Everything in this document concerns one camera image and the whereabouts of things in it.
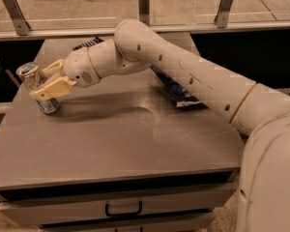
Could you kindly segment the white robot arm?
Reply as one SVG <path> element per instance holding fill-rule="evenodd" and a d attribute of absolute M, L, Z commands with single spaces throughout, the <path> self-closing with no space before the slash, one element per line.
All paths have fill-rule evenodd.
<path fill-rule="evenodd" d="M 151 63 L 247 135 L 237 232 L 290 232 L 290 96 L 169 43 L 133 19 L 89 56 L 101 77 L 125 73 L 137 61 Z"/>

